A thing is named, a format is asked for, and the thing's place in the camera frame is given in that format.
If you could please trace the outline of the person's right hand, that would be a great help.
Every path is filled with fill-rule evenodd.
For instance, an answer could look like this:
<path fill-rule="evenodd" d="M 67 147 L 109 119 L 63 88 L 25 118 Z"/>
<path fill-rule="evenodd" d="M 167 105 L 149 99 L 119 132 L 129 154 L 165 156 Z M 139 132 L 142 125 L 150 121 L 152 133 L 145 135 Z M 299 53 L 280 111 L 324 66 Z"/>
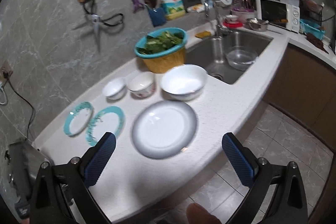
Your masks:
<path fill-rule="evenodd" d="M 186 209 L 186 217 L 189 224 L 221 224 L 221 221 L 210 214 L 198 203 L 191 203 Z"/>

